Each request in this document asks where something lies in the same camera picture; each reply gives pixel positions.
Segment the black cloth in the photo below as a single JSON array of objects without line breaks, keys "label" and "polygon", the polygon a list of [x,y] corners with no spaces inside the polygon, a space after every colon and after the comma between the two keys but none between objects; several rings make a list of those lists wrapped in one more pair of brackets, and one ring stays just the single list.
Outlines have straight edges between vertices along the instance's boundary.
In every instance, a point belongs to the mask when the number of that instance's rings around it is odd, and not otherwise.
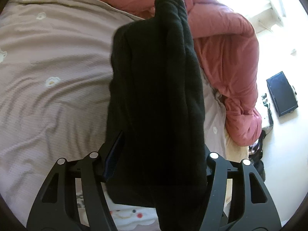
[{"label": "black cloth", "polygon": [[264,130],[262,130],[260,137],[258,139],[258,143],[256,145],[249,146],[249,160],[254,165],[255,169],[258,171],[263,181],[265,181],[266,176],[265,176],[264,164],[261,159],[263,157],[262,149],[263,149],[263,140],[265,136],[266,133]]},{"label": "black cloth", "polygon": [[106,141],[125,147],[106,183],[118,204],[155,207],[160,228],[198,230],[207,178],[199,63],[182,0],[155,0],[149,20],[113,41]]}]

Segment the silver screw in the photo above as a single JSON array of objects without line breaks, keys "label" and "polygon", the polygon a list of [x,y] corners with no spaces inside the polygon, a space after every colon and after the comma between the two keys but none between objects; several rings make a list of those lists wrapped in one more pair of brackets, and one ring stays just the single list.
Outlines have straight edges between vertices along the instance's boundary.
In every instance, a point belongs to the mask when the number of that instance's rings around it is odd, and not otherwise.
[{"label": "silver screw", "polygon": [[212,152],[212,153],[210,153],[210,157],[212,159],[217,159],[219,157],[219,155],[217,153],[215,153],[215,152]]},{"label": "silver screw", "polygon": [[91,158],[96,158],[96,157],[98,157],[98,152],[92,152],[91,154],[90,154],[90,157]]},{"label": "silver screw", "polygon": [[244,165],[249,166],[251,164],[251,162],[247,159],[243,160]]},{"label": "silver screw", "polygon": [[65,159],[64,159],[64,158],[60,158],[60,159],[57,161],[57,163],[58,163],[59,165],[62,165],[62,164],[65,163]]}]

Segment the white floor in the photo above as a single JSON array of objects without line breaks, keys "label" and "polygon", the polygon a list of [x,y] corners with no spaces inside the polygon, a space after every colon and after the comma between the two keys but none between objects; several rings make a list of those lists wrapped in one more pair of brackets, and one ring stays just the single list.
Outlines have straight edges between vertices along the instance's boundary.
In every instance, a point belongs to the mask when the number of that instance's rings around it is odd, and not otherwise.
[{"label": "white floor", "polygon": [[267,92],[266,79],[280,71],[298,94],[298,109],[280,118],[271,104],[274,128],[263,145],[265,184],[282,222],[295,213],[308,191],[308,16],[298,1],[288,6],[284,28],[258,34],[259,94]]}]

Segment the cartoon face print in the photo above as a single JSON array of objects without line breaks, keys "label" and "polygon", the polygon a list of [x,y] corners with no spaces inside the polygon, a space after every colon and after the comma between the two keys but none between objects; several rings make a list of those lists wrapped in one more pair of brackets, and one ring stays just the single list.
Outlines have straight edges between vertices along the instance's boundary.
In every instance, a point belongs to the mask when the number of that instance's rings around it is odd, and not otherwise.
[{"label": "cartoon face print", "polygon": [[77,197],[77,207],[78,208],[85,208],[84,206],[84,196],[82,193],[76,194]]},{"label": "cartoon face print", "polygon": [[114,211],[110,211],[111,216],[114,218],[120,218],[122,220],[124,219],[129,219],[132,217],[137,217],[139,219],[141,219],[143,217],[142,213],[137,213],[136,209],[133,210],[114,210]]}]

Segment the bedsheet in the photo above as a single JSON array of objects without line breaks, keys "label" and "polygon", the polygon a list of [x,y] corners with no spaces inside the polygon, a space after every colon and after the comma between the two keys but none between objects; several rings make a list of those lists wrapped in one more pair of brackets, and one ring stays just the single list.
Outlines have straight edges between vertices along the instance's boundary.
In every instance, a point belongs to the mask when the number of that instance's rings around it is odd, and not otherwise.
[{"label": "bedsheet", "polygon": [[[10,0],[0,15],[0,194],[24,225],[56,160],[104,142],[111,39],[133,20],[99,0]],[[206,144],[226,157],[225,108],[203,78]],[[108,202],[119,230],[159,230],[154,209]]]},{"label": "bedsheet", "polygon": [[[101,0],[148,19],[154,0]],[[258,97],[259,44],[250,22],[217,0],[184,0],[194,48],[212,87],[224,95],[226,129],[240,146],[252,145],[261,133],[255,109]]]}]

